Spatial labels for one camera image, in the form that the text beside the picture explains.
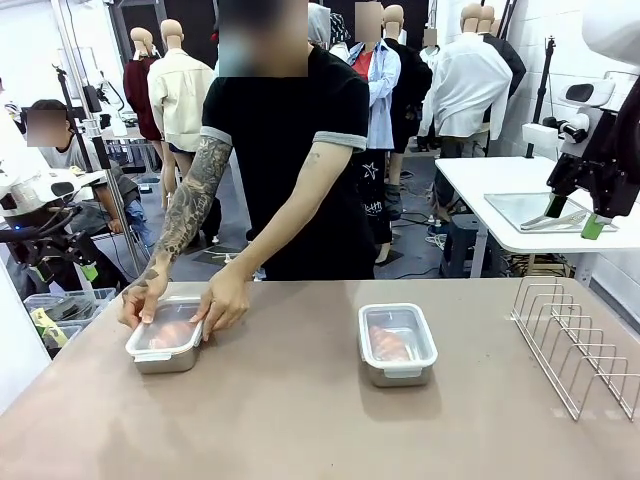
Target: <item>maroon sweater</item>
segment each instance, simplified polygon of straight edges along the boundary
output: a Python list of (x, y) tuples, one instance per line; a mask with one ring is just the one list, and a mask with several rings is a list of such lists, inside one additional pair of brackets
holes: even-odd
[(154, 58), (143, 57), (131, 60), (124, 67), (124, 94), (127, 102), (138, 115), (140, 134), (147, 140), (161, 140), (162, 135), (153, 120), (151, 102), (149, 101), (149, 85), (147, 75)]

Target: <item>metal dish rack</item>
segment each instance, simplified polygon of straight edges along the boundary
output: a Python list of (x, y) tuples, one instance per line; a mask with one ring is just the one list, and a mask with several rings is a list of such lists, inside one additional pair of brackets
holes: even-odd
[(580, 420), (599, 379), (634, 421), (640, 374), (630, 373), (629, 360), (606, 342), (604, 330), (594, 328), (557, 277), (523, 278), (511, 319), (573, 420)]

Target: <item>tattooed arm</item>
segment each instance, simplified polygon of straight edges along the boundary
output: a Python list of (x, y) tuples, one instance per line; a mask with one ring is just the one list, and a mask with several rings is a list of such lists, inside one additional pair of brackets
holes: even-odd
[(158, 298), (167, 288), (171, 266), (209, 213), (231, 149), (220, 140), (202, 137), (189, 174), (173, 197), (147, 269), (122, 293), (121, 323), (134, 328), (140, 319), (145, 323), (153, 320)]
[(349, 163), (352, 151), (351, 147), (329, 143), (313, 144), (289, 199), (251, 245), (209, 282), (194, 317), (194, 320), (205, 320), (205, 341), (213, 330), (230, 327), (247, 310), (247, 279), (314, 217)]

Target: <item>floor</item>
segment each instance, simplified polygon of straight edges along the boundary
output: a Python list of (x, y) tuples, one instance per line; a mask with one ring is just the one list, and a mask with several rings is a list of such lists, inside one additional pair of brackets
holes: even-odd
[[(404, 189), (402, 195), (405, 210), (411, 213), (428, 215), (424, 193), (435, 174), (433, 156), (429, 154), (408, 154), (403, 168), (413, 174), (411, 178), (403, 181)], [(149, 226), (158, 235), (164, 221), (164, 211), (160, 206), (160, 195), (160, 187), (156, 184), (153, 186), (152, 193), (142, 196)], [(219, 235), (221, 245), (243, 248), (246, 245), (245, 232), (248, 229), (248, 225), (239, 220), (241, 216), (238, 214), (238, 203), (229, 170), (225, 173), (220, 184), (218, 198), (222, 203), (223, 216)], [(410, 215), (410, 213), (407, 213), (406, 216), (413, 220), (424, 219), (418, 215)], [(425, 242), (426, 226), (399, 220), (394, 222), (393, 230), (394, 243), (392, 249), (402, 254), (402, 257), (383, 267), (376, 267), (376, 277), (393, 279), (407, 274), (416, 274), (410, 275), (410, 278), (436, 278), (438, 276), (437, 267), (440, 263), (441, 251), (435, 245)], [(133, 278), (135, 269), (124, 239), (121, 236), (102, 240), (98, 246), (116, 265), (120, 265), (125, 274)], [(181, 256), (171, 272), (171, 278), (174, 281), (209, 280), (220, 267), (194, 261), (198, 254), (199, 251), (195, 251)]]

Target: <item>blue denim shirt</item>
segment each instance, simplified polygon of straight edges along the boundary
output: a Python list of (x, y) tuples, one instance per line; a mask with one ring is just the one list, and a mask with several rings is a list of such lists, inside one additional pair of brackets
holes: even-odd
[[(358, 43), (351, 49), (349, 65), (356, 63), (363, 48), (364, 43)], [(391, 94), (398, 84), (400, 69), (400, 56), (380, 40), (369, 65), (369, 149), (393, 150)]]

